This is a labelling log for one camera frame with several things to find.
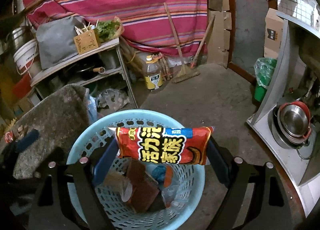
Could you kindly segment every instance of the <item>oil bottle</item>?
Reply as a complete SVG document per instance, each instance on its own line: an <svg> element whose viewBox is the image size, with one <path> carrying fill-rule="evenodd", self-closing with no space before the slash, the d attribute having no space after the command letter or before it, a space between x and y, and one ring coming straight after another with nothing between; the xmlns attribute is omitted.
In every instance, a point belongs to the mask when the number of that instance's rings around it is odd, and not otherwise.
<svg viewBox="0 0 320 230"><path fill-rule="evenodd" d="M155 60L152 59L151 55L147 56L147 61L143 68L143 73L146 87L151 92L158 92L160 91L160 89L162 89L161 71L159 65Z"/></svg>

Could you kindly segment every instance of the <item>floor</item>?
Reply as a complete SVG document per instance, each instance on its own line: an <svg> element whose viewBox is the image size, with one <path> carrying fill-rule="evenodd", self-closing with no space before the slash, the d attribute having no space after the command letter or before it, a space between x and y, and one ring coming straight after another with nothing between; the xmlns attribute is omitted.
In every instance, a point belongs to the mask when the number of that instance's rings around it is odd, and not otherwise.
<svg viewBox="0 0 320 230"><path fill-rule="evenodd" d="M256 106L252 104L250 83L232 70L216 64L202 65L199 71L199 76L178 84L168 83L162 91L150 94L141 109L167 114L185 127L215 126L214 138L217 143L248 163L263 165L272 160L272 155L257 143L259 140L245 124L246 119L256 111ZM206 166L205 172L202 198L192 216L179 228L181 230L206 229L227 192L210 166ZM296 226L302 221L301 205L286 184L285 189L292 222ZM244 211L241 210L241 217L235 226L243 222L245 207L249 202L247 194Z"/></svg>
<svg viewBox="0 0 320 230"><path fill-rule="evenodd" d="M236 35L232 62L254 75L253 65L263 57L267 0L236 0Z"/></svg>

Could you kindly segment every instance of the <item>wooden door frame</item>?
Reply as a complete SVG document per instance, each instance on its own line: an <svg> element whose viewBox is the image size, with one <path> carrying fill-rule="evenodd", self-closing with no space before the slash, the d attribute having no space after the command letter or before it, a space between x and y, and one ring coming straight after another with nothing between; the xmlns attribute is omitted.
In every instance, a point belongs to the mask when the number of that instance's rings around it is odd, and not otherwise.
<svg viewBox="0 0 320 230"><path fill-rule="evenodd" d="M278 9L277 0L270 0L268 2L269 8ZM236 0L229 0L229 12L231 13L232 29L230 30L230 47L228 55L228 68L236 72L238 75L242 76L244 79L255 85L256 78L254 75L248 73L240 66L232 62L232 53L235 46L235 36L236 36Z"/></svg>

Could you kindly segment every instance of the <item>tarp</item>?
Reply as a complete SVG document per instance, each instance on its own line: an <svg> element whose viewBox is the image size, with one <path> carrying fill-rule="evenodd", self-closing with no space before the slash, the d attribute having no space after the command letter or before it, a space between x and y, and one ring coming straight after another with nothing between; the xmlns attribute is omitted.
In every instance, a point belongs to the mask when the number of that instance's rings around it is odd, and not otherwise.
<svg viewBox="0 0 320 230"><path fill-rule="evenodd" d="M35 0L23 0L31 5ZM83 16L96 23L119 17L123 37L133 47L178 56L163 3L168 4L184 56L194 55L207 24L207 0L47 0L28 14L37 28L50 20L69 15Z"/></svg>

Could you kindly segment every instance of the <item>black metal frame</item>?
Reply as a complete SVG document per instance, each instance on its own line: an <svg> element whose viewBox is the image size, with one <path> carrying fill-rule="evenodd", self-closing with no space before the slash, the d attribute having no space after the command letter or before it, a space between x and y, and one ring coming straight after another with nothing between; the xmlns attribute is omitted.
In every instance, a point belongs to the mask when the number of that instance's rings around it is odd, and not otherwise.
<svg viewBox="0 0 320 230"><path fill-rule="evenodd" d="M29 230L79 230L72 213L67 182L73 182L90 230L115 229L103 210L94 192L94 169L104 156L110 160L116 148L97 148L91 160L71 165L50 165L39 185L29 215ZM207 156L220 183L227 188L227 194L207 230L277 230L292 229L291 213L282 182L272 163L264 166L251 165L242 158L234 158L230 152L217 145L211 137L207 145ZM107 173L111 163L108 162ZM255 183L251 204L244 224L233 228L243 199L250 183Z"/></svg>

